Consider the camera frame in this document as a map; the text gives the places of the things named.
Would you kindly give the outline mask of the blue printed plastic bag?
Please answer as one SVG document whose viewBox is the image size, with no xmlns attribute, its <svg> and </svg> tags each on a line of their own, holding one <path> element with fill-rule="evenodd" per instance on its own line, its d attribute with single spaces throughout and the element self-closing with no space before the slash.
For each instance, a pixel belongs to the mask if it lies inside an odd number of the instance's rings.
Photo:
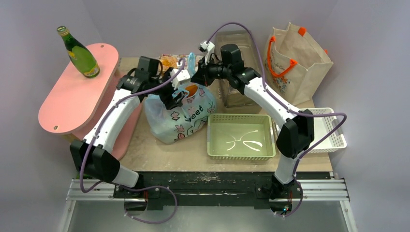
<svg viewBox="0 0 410 232">
<path fill-rule="evenodd" d="M 184 88 L 190 85 L 197 85 L 198 90 L 193 96 L 186 97 Z M 149 94 L 144 101 L 150 131 L 165 144 L 172 144 L 196 133 L 217 106 L 216 98 L 205 86 L 189 82 L 177 90 L 185 93 L 180 107 L 167 110 L 159 96 L 154 94 Z"/>
</svg>

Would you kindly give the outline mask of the beige tote bag orange handles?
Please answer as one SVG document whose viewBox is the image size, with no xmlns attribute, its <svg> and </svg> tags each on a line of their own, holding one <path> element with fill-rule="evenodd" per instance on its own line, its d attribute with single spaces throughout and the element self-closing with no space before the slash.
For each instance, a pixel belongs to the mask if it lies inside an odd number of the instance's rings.
<svg viewBox="0 0 410 232">
<path fill-rule="evenodd" d="M 292 23 L 272 28 L 265 66 L 279 94 L 292 105 L 311 100 L 333 64 L 306 28 Z"/>
</svg>

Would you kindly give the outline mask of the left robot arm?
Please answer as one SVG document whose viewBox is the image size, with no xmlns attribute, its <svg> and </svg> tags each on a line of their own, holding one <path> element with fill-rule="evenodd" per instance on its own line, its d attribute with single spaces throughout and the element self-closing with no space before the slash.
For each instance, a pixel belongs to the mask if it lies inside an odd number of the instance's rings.
<svg viewBox="0 0 410 232">
<path fill-rule="evenodd" d="M 155 94 L 168 109 L 182 105 L 182 95 L 175 95 L 177 88 L 190 80 L 185 70 L 186 59 L 181 58 L 175 68 L 158 71 L 162 62 L 140 57 L 138 65 L 120 78 L 108 107 L 82 140 L 70 144 L 70 152 L 79 177 L 84 175 L 106 183 L 125 186 L 133 198 L 144 193 L 140 174 L 120 164 L 112 155 L 114 144 L 131 114 L 149 94 Z"/>
</svg>

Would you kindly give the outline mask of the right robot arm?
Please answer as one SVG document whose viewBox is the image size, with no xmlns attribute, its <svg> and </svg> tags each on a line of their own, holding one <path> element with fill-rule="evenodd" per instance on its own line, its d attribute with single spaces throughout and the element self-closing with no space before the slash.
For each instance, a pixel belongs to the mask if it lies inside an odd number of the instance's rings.
<svg viewBox="0 0 410 232">
<path fill-rule="evenodd" d="M 269 189 L 269 198 L 276 199 L 290 192 L 296 183 L 296 163 L 314 140 L 314 120 L 310 110 L 300 111 L 269 87 L 253 68 L 246 67 L 241 51 L 235 44 L 221 47 L 221 61 L 211 56 L 215 46 L 211 42 L 200 43 L 204 56 L 198 62 L 197 72 L 191 78 L 196 84 L 209 86 L 216 79 L 227 80 L 231 87 L 247 96 L 281 126 L 276 140 L 280 152 L 279 163 Z"/>
</svg>

